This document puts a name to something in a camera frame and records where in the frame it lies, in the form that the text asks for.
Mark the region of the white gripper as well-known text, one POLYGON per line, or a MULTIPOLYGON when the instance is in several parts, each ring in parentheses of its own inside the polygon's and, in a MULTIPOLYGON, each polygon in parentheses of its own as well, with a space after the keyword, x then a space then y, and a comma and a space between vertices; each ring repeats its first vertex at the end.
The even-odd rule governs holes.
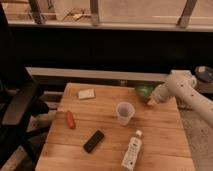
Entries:
POLYGON ((148 105, 165 103, 171 98, 171 93, 164 84, 158 85, 150 95, 148 105))

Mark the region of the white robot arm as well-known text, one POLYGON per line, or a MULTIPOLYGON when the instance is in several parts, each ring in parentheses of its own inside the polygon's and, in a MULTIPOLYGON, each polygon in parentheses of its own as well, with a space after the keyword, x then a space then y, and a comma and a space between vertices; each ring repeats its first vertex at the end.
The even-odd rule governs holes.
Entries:
POLYGON ((165 103, 178 97, 187 103, 213 128, 213 101, 195 90, 196 78, 190 72, 171 72, 163 84, 158 85, 150 95, 150 105, 165 103))

